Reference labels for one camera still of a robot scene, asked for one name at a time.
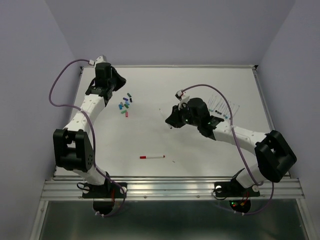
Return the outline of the maroon capped pen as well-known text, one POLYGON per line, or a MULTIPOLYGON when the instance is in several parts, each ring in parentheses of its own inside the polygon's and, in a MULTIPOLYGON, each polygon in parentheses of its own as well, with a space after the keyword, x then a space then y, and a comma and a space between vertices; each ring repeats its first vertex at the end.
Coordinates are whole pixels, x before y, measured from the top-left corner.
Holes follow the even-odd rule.
POLYGON ((166 118, 166 116, 165 116, 165 114, 163 113, 163 111, 162 111, 161 108, 159 108, 159 112, 160 112, 160 114, 161 114, 161 116, 162 116, 165 124, 168 126, 168 128, 169 128, 169 129, 173 129, 173 127, 172 127, 169 123, 166 122, 166 119, 167 119, 167 118, 166 118))

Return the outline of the red capped pen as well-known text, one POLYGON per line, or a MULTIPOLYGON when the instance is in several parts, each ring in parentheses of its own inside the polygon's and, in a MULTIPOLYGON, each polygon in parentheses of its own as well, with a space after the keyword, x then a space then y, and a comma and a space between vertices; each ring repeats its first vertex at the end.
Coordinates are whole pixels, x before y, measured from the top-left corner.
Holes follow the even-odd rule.
POLYGON ((165 158, 165 155, 142 155, 139 157, 139 159, 163 159, 165 158))

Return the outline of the pink capped pen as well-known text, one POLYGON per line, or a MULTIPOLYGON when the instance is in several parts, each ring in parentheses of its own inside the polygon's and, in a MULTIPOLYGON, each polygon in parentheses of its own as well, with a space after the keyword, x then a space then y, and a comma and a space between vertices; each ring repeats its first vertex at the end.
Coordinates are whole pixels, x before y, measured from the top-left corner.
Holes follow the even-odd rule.
POLYGON ((207 106, 208 106, 209 109, 211 108, 211 105, 212 105, 212 102, 213 102, 214 98, 215 98, 215 96, 212 94, 211 97, 208 100, 208 105, 207 106))

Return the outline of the dark green pen body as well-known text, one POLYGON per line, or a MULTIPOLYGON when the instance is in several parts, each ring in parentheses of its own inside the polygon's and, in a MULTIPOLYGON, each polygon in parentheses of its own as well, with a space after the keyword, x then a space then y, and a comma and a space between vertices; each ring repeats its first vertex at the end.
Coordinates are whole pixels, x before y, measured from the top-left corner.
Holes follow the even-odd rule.
POLYGON ((224 106, 223 106, 223 108, 221 109, 221 111, 220 111, 220 115, 225 115, 225 112, 226 112, 226 110, 228 109, 228 106, 227 106, 227 103, 226 102, 224 102, 224 106))

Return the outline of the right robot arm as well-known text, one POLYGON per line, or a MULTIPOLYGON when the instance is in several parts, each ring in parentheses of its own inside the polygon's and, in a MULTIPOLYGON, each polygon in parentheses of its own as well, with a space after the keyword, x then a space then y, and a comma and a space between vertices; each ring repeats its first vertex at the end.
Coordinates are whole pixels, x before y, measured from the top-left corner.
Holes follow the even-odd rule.
POLYGON ((230 189, 235 195, 242 195, 251 186, 264 181, 280 182, 297 162, 296 155, 280 132, 256 132, 232 125, 229 120, 211 115, 201 98, 173 106, 165 122, 177 129, 185 125, 195 126, 202 136, 234 145, 256 157, 256 164, 247 165, 232 178, 230 189))

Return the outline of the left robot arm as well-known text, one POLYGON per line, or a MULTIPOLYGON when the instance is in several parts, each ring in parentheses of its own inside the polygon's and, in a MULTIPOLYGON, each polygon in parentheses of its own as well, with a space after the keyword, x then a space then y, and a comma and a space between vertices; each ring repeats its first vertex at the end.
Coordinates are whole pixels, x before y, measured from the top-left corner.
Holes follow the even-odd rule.
POLYGON ((109 103, 113 92, 126 84, 109 62, 94 63, 95 77, 85 91, 81 106, 72 105, 76 114, 62 129, 53 133, 55 164, 81 176, 100 197, 111 193, 111 179, 95 160, 94 122, 109 103))

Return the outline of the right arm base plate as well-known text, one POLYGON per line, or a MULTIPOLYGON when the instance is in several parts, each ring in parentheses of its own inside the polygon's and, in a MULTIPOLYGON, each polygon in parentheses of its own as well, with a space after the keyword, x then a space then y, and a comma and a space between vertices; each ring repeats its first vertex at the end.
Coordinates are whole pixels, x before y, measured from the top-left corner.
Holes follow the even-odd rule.
POLYGON ((219 181, 214 184, 212 195, 220 201, 228 199, 230 210, 245 215, 251 209, 251 198, 259 197, 260 191, 253 187, 244 188, 236 182, 219 181))

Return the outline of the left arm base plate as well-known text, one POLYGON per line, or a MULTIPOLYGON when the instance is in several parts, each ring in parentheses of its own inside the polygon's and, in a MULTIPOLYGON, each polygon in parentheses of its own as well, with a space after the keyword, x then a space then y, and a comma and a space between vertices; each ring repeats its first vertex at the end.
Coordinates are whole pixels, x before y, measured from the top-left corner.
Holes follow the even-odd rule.
POLYGON ((92 185, 78 182, 77 188, 82 191, 82 198, 93 200, 92 208, 96 216, 108 218, 115 216, 122 210, 126 197, 126 182, 120 182, 120 187, 114 183, 110 185, 92 185))

